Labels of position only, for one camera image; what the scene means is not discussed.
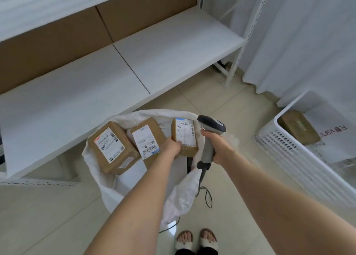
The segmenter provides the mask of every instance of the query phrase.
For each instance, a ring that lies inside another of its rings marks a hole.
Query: white sack
[[[194,129],[197,135],[197,143],[199,151],[193,158],[193,167],[202,156],[205,138],[200,134],[200,125],[197,121],[196,114],[186,111],[174,110],[142,110],[132,113],[116,115],[106,119],[95,131],[100,129],[109,121],[117,122],[123,129],[127,130],[137,126],[144,120],[153,117],[159,124],[161,130],[166,137],[171,135],[171,124],[173,118],[186,118],[194,120]],[[94,152],[88,146],[88,141],[82,153],[85,162],[87,163],[91,175],[98,183],[101,191],[101,197],[105,207],[109,212],[113,212],[116,206],[121,202],[123,197],[139,180],[138,175],[143,175],[142,159],[135,163],[129,170],[118,177],[115,190],[113,189],[114,175],[107,175],[103,173],[96,160]],[[163,208],[163,217],[161,220],[161,228],[176,220],[179,216],[186,214],[193,204],[193,200],[198,191],[199,177],[201,169],[193,169],[188,175],[187,171],[187,158],[178,157],[172,164],[171,172],[169,175],[166,202]]]

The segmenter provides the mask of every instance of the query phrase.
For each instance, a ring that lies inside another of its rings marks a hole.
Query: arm
[[[277,255],[355,254],[356,229],[309,197],[270,178],[217,134],[202,130]]]
[[[168,138],[158,158],[116,207],[84,255],[154,254],[164,196],[180,142]]]

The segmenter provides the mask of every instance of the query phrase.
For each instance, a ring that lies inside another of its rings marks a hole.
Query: white cloth bag
[[[171,135],[171,124],[173,118],[178,117],[178,118],[186,118],[186,119],[194,120],[194,129],[196,131],[197,143],[199,147],[198,153],[193,158],[192,171],[189,174],[185,174],[182,177],[181,173],[176,174],[172,172],[172,170],[175,169],[175,166],[184,166],[184,169],[186,171],[187,170],[186,158],[179,157],[172,164],[172,169],[168,181],[168,187],[172,186],[172,183],[173,184],[179,183],[179,184],[173,186],[172,189],[167,188],[167,193],[168,192],[170,193],[169,195],[168,194],[166,195],[167,199],[163,207],[163,216],[161,220],[161,228],[163,228],[167,224],[176,220],[181,215],[188,213],[189,209],[193,204],[195,195],[198,192],[198,184],[199,184],[201,169],[197,169],[196,164],[198,163],[198,161],[202,156],[202,150],[204,148],[204,142],[205,142],[204,136],[200,134],[200,125],[197,121],[198,116],[196,114],[187,111],[174,111],[174,110],[163,110],[163,109],[141,110],[141,111],[119,114],[110,117],[106,119],[95,131],[99,130],[102,126],[104,126],[109,121],[114,121],[118,123],[123,129],[127,130],[137,126],[138,124],[140,124],[141,122],[143,122],[144,120],[150,117],[153,117],[157,121],[158,125],[160,126],[161,130],[163,131],[166,137]],[[97,182],[100,188],[101,197],[103,199],[105,207],[108,209],[110,213],[113,212],[113,210],[116,208],[116,206],[121,202],[121,200],[125,196],[124,194],[119,193],[118,191],[112,188],[114,175],[108,175],[101,171],[94,152],[88,146],[88,141],[86,143],[82,156],[84,157],[84,160],[89,167],[91,175],[93,176],[93,178],[95,179],[95,181]]]

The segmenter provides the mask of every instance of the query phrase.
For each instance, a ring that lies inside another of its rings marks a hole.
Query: slipper
[[[211,241],[211,243],[209,243],[209,240],[204,238],[205,231],[211,233],[212,236],[215,238],[216,242]],[[200,231],[200,246],[202,246],[203,248],[212,248],[217,251],[217,239],[216,239],[216,236],[214,235],[214,233],[210,229],[204,228]]]
[[[192,236],[192,241],[191,242],[186,242],[185,244],[183,244],[183,242],[179,242],[178,241],[178,238],[184,233],[190,233],[190,235]],[[193,234],[191,233],[191,231],[185,230],[185,231],[180,232],[180,234],[176,238],[176,249],[189,249],[189,250],[192,250],[192,247],[193,247]]]

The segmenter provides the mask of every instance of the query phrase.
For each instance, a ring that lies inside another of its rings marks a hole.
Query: white plastic basket
[[[356,206],[356,190],[277,123],[288,110],[307,113],[328,101],[313,91],[299,95],[255,135],[254,141],[314,198]]]

